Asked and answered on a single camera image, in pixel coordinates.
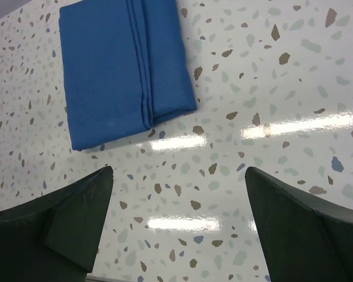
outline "blue fabric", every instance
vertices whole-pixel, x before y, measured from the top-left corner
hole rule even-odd
[[[175,0],[84,0],[59,27],[74,150],[197,109]]]

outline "folded towel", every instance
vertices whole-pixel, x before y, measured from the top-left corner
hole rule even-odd
[[[84,0],[59,27],[74,150],[197,109],[175,0]]]

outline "glossy countertop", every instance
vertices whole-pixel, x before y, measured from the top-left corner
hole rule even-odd
[[[353,209],[353,0],[177,1],[197,112],[83,152],[58,28],[72,2],[0,20],[0,210],[111,165],[93,275],[260,282],[247,167]]]

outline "terrazzo surface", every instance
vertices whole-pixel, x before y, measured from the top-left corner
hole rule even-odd
[[[248,166],[353,209],[353,0],[178,1],[198,111],[83,152],[58,28],[71,3],[0,20],[0,210],[111,165],[93,275],[259,282],[271,280]]]

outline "white tabletop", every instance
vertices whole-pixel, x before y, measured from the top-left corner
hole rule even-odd
[[[198,111],[84,152],[65,113],[58,19],[71,2],[0,20],[0,210],[108,164],[93,275],[259,282],[247,167],[353,209],[353,0],[178,1]]]

